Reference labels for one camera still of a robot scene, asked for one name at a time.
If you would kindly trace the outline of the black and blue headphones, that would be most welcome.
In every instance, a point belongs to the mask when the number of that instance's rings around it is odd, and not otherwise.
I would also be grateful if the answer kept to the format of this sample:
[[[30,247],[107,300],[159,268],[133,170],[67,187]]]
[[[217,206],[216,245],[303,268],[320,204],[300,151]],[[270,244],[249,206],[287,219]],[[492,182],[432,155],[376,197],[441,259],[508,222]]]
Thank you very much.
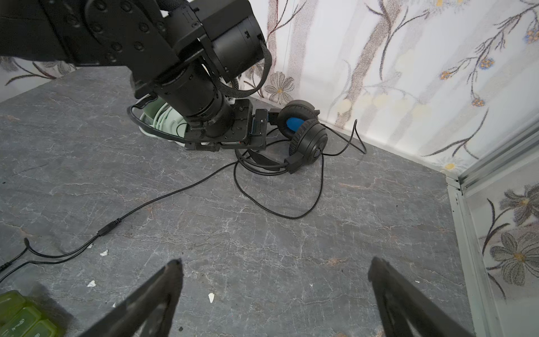
[[[319,111],[314,105],[303,100],[287,103],[282,109],[261,110],[261,117],[256,122],[255,135],[263,140],[268,135],[267,126],[276,126],[277,130],[289,141],[289,155],[278,162],[251,149],[244,153],[235,150],[237,163],[251,173],[261,176],[293,174],[305,165],[315,163],[323,156],[328,142],[326,128],[319,122]]]

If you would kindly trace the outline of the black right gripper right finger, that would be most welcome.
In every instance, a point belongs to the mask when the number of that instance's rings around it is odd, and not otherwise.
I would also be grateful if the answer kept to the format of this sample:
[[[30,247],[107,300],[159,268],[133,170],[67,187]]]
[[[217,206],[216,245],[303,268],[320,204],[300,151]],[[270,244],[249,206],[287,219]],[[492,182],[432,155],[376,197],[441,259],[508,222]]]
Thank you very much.
[[[386,336],[471,336],[387,261],[373,257],[368,272]]]

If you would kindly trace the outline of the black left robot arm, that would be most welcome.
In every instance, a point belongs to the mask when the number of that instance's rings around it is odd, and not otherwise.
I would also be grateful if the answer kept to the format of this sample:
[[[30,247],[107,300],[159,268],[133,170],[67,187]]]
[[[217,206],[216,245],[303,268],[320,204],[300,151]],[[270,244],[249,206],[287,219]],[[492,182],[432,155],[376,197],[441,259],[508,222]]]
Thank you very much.
[[[251,91],[233,87],[272,55],[248,1],[3,1],[1,54],[77,67],[125,66],[143,109],[164,100],[185,120],[182,136],[146,124],[146,133],[188,150],[262,150],[268,114]]]

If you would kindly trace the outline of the mint green headphones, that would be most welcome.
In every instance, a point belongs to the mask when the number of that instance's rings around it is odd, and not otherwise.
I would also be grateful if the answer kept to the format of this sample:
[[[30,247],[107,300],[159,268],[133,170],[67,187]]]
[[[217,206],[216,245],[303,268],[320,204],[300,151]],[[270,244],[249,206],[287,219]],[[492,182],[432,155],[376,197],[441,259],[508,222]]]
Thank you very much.
[[[164,133],[183,138],[188,126],[184,117],[162,98],[148,103],[140,115],[145,124]]]

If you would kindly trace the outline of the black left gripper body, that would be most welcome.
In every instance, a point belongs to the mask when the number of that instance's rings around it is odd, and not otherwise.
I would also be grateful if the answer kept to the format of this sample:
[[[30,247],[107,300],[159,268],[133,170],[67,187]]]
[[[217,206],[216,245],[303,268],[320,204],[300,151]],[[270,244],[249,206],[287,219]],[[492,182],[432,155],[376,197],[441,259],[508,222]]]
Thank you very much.
[[[185,148],[199,151],[264,150],[267,146],[268,110],[251,104],[227,105],[216,120],[188,126]]]

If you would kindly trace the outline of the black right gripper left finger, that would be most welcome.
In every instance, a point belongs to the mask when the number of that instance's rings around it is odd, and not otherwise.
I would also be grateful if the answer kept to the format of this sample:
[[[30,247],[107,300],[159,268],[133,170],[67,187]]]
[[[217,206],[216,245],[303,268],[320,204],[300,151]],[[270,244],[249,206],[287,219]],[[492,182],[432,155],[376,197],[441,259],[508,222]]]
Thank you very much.
[[[183,265],[173,259],[83,336],[168,336],[181,297]]]

